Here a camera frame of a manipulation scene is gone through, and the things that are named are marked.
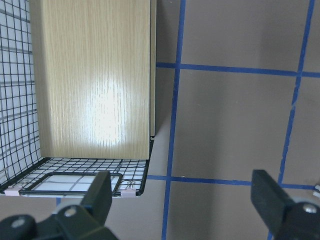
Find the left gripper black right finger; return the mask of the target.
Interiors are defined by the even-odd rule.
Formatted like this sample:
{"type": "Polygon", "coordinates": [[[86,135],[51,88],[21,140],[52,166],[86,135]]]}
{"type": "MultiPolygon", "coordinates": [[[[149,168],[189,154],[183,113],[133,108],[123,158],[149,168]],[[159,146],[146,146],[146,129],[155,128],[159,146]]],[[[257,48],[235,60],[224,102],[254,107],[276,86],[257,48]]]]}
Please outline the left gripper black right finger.
{"type": "Polygon", "coordinates": [[[263,169],[254,169],[251,176],[251,202],[272,234],[278,234],[294,200],[263,169]]]}

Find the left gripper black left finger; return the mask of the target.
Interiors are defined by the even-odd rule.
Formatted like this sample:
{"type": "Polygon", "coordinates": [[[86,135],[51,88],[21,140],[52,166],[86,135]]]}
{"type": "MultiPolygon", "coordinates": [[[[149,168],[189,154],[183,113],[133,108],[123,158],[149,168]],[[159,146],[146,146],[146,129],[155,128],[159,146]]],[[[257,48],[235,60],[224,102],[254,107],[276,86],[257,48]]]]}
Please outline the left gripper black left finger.
{"type": "Polygon", "coordinates": [[[96,174],[80,205],[104,226],[112,205],[112,185],[109,171],[100,171],[96,174]]]}

